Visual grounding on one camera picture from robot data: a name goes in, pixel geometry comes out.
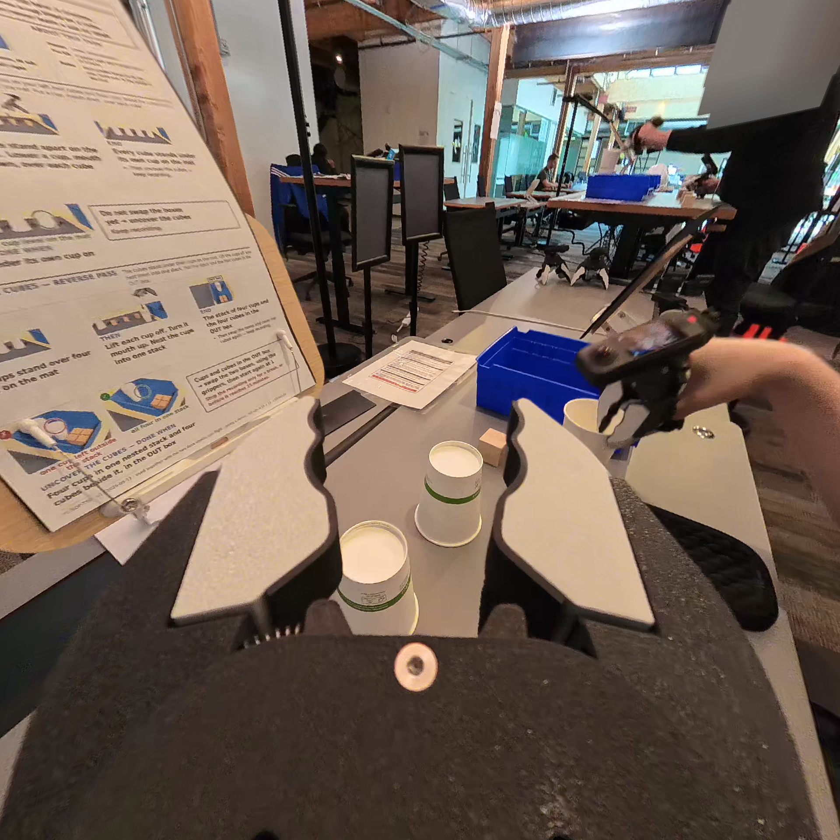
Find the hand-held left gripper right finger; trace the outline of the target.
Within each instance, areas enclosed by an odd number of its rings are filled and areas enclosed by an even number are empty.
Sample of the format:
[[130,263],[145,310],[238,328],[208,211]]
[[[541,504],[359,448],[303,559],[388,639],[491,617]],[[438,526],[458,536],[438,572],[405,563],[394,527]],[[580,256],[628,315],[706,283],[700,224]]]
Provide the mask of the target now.
[[491,610],[516,606],[526,635],[553,643],[587,643],[588,623],[653,631],[606,467],[525,398],[511,405],[507,444],[490,530]]

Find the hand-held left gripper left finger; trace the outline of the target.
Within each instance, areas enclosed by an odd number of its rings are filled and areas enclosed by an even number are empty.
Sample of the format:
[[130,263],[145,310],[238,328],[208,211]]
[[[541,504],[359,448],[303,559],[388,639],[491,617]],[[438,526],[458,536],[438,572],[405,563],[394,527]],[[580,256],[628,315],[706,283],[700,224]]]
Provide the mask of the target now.
[[307,395],[226,457],[171,609],[177,626],[244,616],[262,637],[302,630],[342,578],[321,405]]

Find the black light stand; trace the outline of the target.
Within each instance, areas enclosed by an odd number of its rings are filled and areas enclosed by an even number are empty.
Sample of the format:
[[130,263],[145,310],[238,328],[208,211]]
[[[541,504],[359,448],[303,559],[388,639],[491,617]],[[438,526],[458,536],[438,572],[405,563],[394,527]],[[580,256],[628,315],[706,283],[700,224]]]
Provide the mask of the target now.
[[314,247],[316,279],[318,282],[322,309],[322,325],[326,331],[326,341],[318,345],[318,350],[323,362],[325,375],[327,376],[327,379],[331,380],[347,371],[350,371],[359,364],[362,361],[362,351],[354,344],[340,343],[335,338],[331,298],[329,294],[329,281],[324,260],[324,248],[321,236],[319,208],[317,204],[317,194],[313,179],[312,162],[309,150],[308,121],[305,111],[305,103],[302,96],[301,72],[291,15],[291,3],[289,1],[278,1],[277,5],[280,16],[283,49],[287,63],[292,110],[297,131],[299,156],[301,158],[302,185],[306,196],[310,233]]

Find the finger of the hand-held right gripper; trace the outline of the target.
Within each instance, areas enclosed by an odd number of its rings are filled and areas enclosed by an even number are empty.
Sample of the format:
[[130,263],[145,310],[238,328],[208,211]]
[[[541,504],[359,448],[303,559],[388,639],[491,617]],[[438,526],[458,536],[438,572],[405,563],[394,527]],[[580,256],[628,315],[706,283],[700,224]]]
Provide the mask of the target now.
[[640,430],[648,420],[645,406],[625,406],[618,410],[607,426],[607,446],[612,449],[630,447],[643,436]]
[[624,383],[615,381],[606,385],[597,402],[596,427],[601,434],[610,434],[621,422],[624,404]]

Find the person's right forearm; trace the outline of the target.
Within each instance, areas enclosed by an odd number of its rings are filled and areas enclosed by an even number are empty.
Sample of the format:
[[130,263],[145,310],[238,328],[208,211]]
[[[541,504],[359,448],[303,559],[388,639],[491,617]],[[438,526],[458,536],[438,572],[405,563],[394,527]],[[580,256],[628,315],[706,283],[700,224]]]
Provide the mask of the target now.
[[839,522],[839,374],[799,345],[775,341],[760,393],[771,404],[785,439],[796,449],[805,475]]

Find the silver ceiling duct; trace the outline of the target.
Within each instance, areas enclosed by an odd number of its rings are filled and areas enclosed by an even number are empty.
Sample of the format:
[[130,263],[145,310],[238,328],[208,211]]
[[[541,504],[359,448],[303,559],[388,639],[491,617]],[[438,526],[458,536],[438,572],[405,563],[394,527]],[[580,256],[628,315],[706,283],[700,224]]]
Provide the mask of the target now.
[[483,33],[498,24],[482,2],[460,1],[344,1],[345,4],[388,23],[419,25],[449,20],[469,31]]

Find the wooden clipboard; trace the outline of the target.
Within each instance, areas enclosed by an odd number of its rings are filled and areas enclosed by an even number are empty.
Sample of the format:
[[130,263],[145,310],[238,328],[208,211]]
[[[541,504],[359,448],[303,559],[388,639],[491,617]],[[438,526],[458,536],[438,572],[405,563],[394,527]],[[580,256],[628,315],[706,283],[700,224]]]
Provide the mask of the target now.
[[[255,217],[246,215],[253,231],[259,252],[266,263],[276,293],[285,310],[289,327],[287,333],[294,337],[298,349],[296,360],[306,362],[314,383],[301,392],[302,396],[319,396],[325,382],[325,370],[318,345],[313,338],[306,314],[291,282],[287,265],[277,246],[274,235]],[[217,437],[209,446],[194,456],[183,458],[173,466],[155,474],[140,484],[136,492],[118,497],[117,502],[107,501],[95,511],[50,532],[37,520],[26,505],[16,497],[4,479],[1,480],[1,549],[11,553],[39,553],[62,550],[85,541],[108,527],[124,515],[120,505],[137,500],[146,507],[153,507],[156,501],[170,490],[184,489],[186,482],[207,469],[221,465],[222,459],[242,445],[257,428],[267,423],[274,415],[289,407],[293,398],[273,406],[225,435]]]

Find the wooden top table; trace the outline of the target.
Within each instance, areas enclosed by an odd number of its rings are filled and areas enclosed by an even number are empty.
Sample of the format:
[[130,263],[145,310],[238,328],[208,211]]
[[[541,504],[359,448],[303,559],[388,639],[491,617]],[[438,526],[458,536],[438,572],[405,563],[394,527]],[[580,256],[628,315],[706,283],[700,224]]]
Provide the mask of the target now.
[[737,212],[728,204],[705,198],[697,198],[691,206],[682,206],[676,193],[664,192],[652,192],[640,202],[589,198],[578,192],[550,198],[547,208],[589,214],[596,222],[622,227],[610,266],[611,282],[620,286],[629,283],[644,231],[687,224],[704,214],[708,218],[728,221]]

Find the acrylic sheet with printed paper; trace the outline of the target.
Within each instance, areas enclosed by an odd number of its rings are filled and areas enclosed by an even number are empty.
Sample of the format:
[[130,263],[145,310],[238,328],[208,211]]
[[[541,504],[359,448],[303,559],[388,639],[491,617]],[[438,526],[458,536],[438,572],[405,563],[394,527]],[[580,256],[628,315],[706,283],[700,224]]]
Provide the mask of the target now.
[[389,403],[422,411],[476,368],[474,354],[407,339],[343,379],[343,384]]

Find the black chair back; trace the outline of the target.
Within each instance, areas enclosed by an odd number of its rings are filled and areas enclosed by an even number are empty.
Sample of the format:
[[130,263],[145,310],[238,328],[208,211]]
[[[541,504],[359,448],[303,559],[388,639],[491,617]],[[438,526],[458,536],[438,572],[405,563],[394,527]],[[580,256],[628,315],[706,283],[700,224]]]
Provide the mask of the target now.
[[448,209],[444,239],[460,312],[479,306],[507,286],[492,205]]

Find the idle gripper tool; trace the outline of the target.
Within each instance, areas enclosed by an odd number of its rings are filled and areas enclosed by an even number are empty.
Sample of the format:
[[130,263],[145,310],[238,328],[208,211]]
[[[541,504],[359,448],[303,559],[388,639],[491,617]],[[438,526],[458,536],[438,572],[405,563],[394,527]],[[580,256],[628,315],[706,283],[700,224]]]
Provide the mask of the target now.
[[564,255],[570,250],[567,244],[561,245],[546,245],[543,250],[542,265],[538,269],[536,275],[537,286],[545,286],[552,273],[559,279],[566,279],[570,285],[573,285],[572,274],[569,265],[564,259]]
[[574,270],[570,278],[570,286],[587,280],[594,280],[601,284],[604,290],[610,287],[610,260],[606,248],[593,248]]

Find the black framed floor sign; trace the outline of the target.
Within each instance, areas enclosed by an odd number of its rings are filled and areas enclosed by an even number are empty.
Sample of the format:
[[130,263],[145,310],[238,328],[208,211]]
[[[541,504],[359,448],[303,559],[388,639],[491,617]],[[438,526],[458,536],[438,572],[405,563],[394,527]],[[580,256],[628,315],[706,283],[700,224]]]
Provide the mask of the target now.
[[392,258],[394,162],[354,155],[351,158],[351,258],[362,273],[364,356],[373,356],[371,270]]
[[416,298],[435,302],[421,291],[421,245],[444,235],[445,150],[441,146],[405,145],[398,147],[400,165],[402,242],[406,252],[405,294],[416,289]]

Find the printed instruction sheet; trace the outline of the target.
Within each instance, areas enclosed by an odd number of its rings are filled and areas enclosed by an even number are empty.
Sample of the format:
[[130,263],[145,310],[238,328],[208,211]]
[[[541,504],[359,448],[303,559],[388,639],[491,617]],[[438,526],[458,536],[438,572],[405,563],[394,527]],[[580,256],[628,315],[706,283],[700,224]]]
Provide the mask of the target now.
[[309,392],[259,244],[120,2],[2,2],[2,526],[141,499]]

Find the tilted wooden board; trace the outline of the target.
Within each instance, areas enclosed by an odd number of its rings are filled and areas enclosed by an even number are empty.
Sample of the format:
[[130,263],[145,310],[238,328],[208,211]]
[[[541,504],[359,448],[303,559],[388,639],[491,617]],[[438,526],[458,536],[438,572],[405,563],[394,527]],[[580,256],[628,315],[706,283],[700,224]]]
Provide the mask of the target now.
[[661,276],[667,269],[670,261],[690,243],[691,239],[693,239],[695,234],[700,231],[701,226],[707,220],[720,219],[722,221],[729,221],[735,217],[736,212],[736,209],[730,205],[712,204],[702,213],[696,213],[694,216],[689,216],[684,224],[684,227],[682,227],[678,234],[672,237],[672,239],[670,239],[669,242],[660,249],[657,256],[654,258],[654,261],[650,263],[646,269],[643,270],[628,286],[626,286],[583,331],[581,339],[585,339],[587,336],[603,327],[603,325],[605,325],[614,314],[622,310],[624,304],[633,294],[640,291],[650,281]]

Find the person's right hand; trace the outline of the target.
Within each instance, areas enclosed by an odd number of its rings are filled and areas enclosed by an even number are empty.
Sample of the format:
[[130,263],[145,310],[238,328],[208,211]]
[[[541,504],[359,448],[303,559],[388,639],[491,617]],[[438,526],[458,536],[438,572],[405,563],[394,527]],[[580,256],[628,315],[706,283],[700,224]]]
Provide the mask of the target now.
[[675,419],[750,396],[774,364],[776,343],[715,338],[689,355],[689,378]]

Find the wooden support post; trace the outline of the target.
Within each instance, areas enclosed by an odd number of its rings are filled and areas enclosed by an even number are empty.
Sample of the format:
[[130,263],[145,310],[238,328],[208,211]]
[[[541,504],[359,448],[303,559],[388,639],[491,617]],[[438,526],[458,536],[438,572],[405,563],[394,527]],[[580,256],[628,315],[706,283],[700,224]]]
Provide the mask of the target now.
[[511,26],[504,24],[490,31],[490,57],[486,80],[484,123],[482,128],[477,185],[489,196],[493,184],[493,163],[501,119],[501,93],[505,76]]
[[173,1],[171,8],[192,82],[207,148],[242,210],[256,215],[210,1]]

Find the white paper cup green band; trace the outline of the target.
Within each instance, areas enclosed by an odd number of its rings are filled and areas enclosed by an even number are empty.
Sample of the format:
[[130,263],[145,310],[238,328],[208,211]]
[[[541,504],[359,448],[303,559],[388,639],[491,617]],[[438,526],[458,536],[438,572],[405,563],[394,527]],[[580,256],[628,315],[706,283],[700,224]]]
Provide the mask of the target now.
[[567,429],[603,465],[627,463],[634,447],[617,448],[608,442],[610,436],[622,422],[624,410],[618,409],[613,419],[602,432],[598,420],[599,402],[593,398],[578,398],[568,401],[563,407],[562,426]]
[[408,543],[386,521],[362,521],[340,539],[343,577],[333,595],[355,636],[412,636],[418,602]]
[[416,530],[426,541],[453,549],[479,534],[483,465],[479,450],[468,443],[447,440],[430,449],[414,514]]

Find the black mesh pad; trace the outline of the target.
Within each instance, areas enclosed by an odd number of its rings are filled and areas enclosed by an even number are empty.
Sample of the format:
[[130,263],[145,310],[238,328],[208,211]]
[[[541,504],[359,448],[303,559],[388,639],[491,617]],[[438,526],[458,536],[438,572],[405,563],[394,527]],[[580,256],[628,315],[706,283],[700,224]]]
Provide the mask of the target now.
[[750,546],[696,520],[661,507],[649,508],[714,586],[743,630],[763,633],[776,624],[780,607],[773,577]]

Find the blue plastic bin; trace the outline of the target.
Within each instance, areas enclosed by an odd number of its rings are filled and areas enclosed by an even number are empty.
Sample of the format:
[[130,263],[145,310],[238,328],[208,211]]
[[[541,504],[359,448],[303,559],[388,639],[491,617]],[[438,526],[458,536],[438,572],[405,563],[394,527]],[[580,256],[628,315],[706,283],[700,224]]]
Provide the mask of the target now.
[[586,183],[585,197],[612,202],[641,202],[660,186],[660,175],[593,174]]
[[511,328],[477,358],[477,407],[508,417],[511,404],[525,398],[562,422],[566,403],[601,394],[576,367],[583,347],[578,339]]

